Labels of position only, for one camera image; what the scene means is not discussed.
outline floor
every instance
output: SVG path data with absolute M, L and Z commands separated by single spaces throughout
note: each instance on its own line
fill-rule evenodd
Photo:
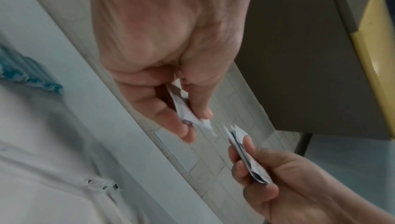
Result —
M 263 223 L 263 217 L 247 205 L 242 187 L 231 176 L 229 143 L 223 125 L 238 125 L 252 136 L 256 145 L 290 152 L 295 150 L 300 134 L 274 129 L 236 64 L 210 102 L 217 137 L 198 129 L 197 141 L 187 145 L 131 108 L 102 69 L 91 27 L 89 0 L 39 1 L 139 126 L 224 224 Z

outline small white packet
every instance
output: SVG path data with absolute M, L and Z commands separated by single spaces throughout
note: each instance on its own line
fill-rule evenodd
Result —
M 236 148 L 237 153 L 239 153 L 241 159 L 246 164 L 247 169 L 250 172 L 251 176 L 256 181 L 262 184 L 273 183 L 267 171 L 246 152 L 246 149 L 244 148 L 243 145 L 243 138 L 248 134 L 236 125 L 235 127 L 231 126 L 232 130 L 229 130 L 225 126 L 224 128 L 230 138 L 230 141 L 232 142 L 233 146 Z
M 213 127 L 211 126 L 211 121 L 209 119 L 199 119 L 191 111 L 188 106 L 188 93 L 186 91 L 181 90 L 173 84 L 167 84 L 166 87 L 173 99 L 177 115 L 182 121 L 187 124 L 196 124 L 197 126 L 209 131 L 214 136 L 217 136 L 213 130 Z

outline human hand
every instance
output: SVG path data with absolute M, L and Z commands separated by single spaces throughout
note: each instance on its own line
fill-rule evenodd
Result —
M 142 115 L 192 142 L 196 132 L 166 103 L 181 78 L 197 117 L 236 57 L 250 0 L 91 0 L 102 65 Z
M 243 144 L 275 183 L 254 181 L 234 146 L 229 147 L 232 175 L 245 187 L 244 197 L 256 212 L 272 224 L 345 223 L 337 200 L 351 193 L 344 185 L 301 156 L 255 147 L 249 136 Z

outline blue-gray surface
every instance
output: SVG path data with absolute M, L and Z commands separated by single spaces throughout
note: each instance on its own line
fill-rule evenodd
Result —
M 395 142 L 313 135 L 305 157 L 395 215 Z

